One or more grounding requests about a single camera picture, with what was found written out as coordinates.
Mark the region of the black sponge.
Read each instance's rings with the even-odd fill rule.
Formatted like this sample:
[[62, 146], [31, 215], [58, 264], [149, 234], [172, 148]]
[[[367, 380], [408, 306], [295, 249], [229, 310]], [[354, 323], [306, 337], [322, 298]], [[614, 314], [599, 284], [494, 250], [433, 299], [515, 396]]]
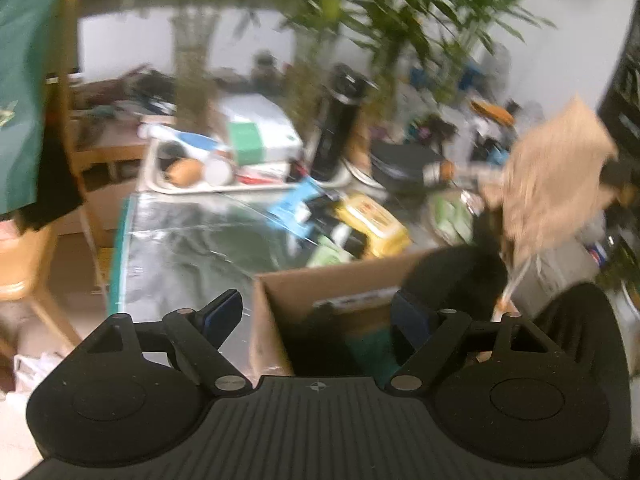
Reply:
[[400, 291], [421, 307], [457, 310], [475, 321], [490, 321], [507, 282], [506, 265], [496, 252], [459, 245], [428, 252]]

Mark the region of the silver insulated mat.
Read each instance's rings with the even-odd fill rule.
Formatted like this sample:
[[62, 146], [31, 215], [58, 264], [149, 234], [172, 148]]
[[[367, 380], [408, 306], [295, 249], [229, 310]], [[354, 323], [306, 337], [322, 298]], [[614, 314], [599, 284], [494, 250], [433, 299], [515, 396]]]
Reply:
[[[179, 308], [199, 309], [227, 289], [243, 298], [239, 325], [220, 351], [257, 382], [250, 366], [254, 281], [259, 275], [306, 268], [314, 246], [268, 226], [267, 205], [217, 196], [129, 197], [117, 233], [112, 309], [137, 322], [158, 321]], [[430, 250], [421, 229], [407, 252]]]

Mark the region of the cardboard box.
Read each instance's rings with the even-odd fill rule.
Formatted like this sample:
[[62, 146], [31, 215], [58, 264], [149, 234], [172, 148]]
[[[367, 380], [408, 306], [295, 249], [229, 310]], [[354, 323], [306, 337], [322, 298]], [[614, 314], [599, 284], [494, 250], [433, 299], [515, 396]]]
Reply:
[[250, 366], [256, 377], [371, 375], [396, 360], [390, 304], [428, 253], [259, 275], [254, 281]]

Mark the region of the yellow wet wipes pack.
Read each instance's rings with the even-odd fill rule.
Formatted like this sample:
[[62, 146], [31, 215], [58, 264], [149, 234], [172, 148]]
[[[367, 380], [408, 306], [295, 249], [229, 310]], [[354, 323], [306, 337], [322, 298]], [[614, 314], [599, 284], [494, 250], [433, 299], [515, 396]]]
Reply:
[[367, 195], [347, 195], [336, 206], [335, 214], [355, 230], [367, 235], [365, 259], [398, 256], [411, 244], [408, 229]]

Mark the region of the green white wipe sachet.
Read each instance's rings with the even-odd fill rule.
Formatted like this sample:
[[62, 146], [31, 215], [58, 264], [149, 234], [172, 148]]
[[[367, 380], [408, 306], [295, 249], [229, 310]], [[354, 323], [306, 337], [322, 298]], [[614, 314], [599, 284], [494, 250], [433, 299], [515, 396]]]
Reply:
[[306, 263], [307, 268], [320, 268], [320, 266], [335, 266], [336, 264], [349, 263], [352, 255], [332, 242], [329, 237], [320, 236], [314, 252]]

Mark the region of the blue wet wipes pack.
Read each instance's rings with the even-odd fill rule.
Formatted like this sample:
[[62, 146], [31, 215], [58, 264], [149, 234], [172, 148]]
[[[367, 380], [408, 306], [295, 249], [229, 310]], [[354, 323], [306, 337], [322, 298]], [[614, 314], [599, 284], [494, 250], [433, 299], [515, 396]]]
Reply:
[[310, 242], [314, 227], [306, 203], [322, 195], [322, 188], [310, 177], [306, 177], [268, 208], [268, 226], [287, 232], [298, 240]]

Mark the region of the white cap jar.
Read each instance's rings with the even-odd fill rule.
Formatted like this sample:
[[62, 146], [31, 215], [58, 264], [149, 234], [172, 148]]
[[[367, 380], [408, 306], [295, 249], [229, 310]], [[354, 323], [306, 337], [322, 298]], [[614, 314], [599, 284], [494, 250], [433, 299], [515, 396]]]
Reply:
[[234, 166], [227, 159], [210, 158], [203, 167], [203, 180], [214, 188], [230, 185], [234, 177]]

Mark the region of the small black box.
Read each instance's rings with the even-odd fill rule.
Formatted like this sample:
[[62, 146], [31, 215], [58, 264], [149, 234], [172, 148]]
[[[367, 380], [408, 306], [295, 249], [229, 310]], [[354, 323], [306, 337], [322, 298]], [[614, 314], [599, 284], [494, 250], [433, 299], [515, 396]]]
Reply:
[[368, 237], [337, 217], [340, 203], [338, 195], [321, 195], [307, 200], [304, 205], [308, 209], [309, 220], [321, 235], [355, 259], [361, 259], [367, 249]]

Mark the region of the grey zip case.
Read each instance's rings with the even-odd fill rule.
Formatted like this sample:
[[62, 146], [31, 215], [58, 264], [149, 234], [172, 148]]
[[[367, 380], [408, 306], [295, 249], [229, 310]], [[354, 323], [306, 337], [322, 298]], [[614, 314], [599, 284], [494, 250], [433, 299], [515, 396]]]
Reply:
[[424, 170], [439, 167], [441, 154], [420, 144], [374, 140], [370, 145], [371, 176], [393, 195], [418, 195], [426, 190]]

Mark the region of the white tray left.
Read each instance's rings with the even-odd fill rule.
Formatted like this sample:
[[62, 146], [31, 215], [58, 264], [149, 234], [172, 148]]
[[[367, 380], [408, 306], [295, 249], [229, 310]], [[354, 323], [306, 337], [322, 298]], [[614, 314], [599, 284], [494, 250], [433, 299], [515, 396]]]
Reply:
[[[215, 152], [209, 155], [205, 163], [210, 158], [224, 158], [224, 153]], [[189, 186], [188, 188], [178, 188], [171, 185], [165, 179], [165, 170], [178, 159], [191, 158], [186, 154], [183, 147], [174, 142], [157, 143], [152, 140], [149, 145], [148, 154], [144, 156], [140, 181], [148, 189], [164, 195], [196, 195], [196, 194], [233, 194], [233, 193], [257, 193], [257, 192], [280, 192], [288, 191], [305, 179], [301, 176], [296, 181], [288, 181], [288, 170], [291, 166], [286, 162], [268, 162], [265, 165], [249, 166], [247, 168], [236, 168], [234, 166], [235, 177], [230, 185], [214, 188], [203, 180]]]

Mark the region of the green white tissue box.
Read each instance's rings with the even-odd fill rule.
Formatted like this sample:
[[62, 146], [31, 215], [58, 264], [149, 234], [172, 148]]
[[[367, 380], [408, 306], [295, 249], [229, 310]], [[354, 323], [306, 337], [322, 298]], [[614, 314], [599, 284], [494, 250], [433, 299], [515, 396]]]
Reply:
[[259, 93], [232, 94], [218, 102], [226, 118], [224, 144], [238, 166], [299, 159], [303, 141], [282, 108]]

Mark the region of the wooden chair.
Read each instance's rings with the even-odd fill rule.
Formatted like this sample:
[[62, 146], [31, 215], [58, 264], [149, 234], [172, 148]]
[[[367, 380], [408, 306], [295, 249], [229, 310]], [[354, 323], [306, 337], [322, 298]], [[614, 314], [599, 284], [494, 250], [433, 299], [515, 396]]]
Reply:
[[53, 32], [44, 96], [44, 129], [36, 200], [1, 213], [1, 300], [24, 302], [41, 322], [73, 349], [81, 338], [52, 296], [48, 279], [58, 236], [55, 221], [79, 210], [90, 240], [106, 238], [81, 180], [74, 149], [70, 75], [79, 68], [78, 0], [62, 0]]

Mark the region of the glass vase left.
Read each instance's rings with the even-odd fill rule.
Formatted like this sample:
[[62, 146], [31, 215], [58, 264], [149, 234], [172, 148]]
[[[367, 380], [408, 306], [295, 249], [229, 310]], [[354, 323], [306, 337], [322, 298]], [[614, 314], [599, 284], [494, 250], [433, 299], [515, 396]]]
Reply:
[[208, 59], [217, 22], [218, 12], [207, 6], [178, 6], [171, 19], [179, 130], [208, 133], [209, 98], [215, 93]]

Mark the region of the black thermos bottle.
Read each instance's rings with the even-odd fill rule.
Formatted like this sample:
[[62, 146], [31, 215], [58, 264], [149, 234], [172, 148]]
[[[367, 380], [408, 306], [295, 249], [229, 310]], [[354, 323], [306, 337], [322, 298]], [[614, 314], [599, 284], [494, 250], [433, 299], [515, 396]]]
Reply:
[[320, 138], [309, 170], [314, 180], [328, 182], [334, 178], [370, 88], [370, 81], [363, 74], [343, 63], [334, 66]]

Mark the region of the green paper bag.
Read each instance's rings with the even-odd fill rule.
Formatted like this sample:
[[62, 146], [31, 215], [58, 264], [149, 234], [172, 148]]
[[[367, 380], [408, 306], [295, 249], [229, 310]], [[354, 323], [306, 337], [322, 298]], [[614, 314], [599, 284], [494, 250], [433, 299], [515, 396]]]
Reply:
[[62, 0], [1, 0], [1, 212], [32, 204]]

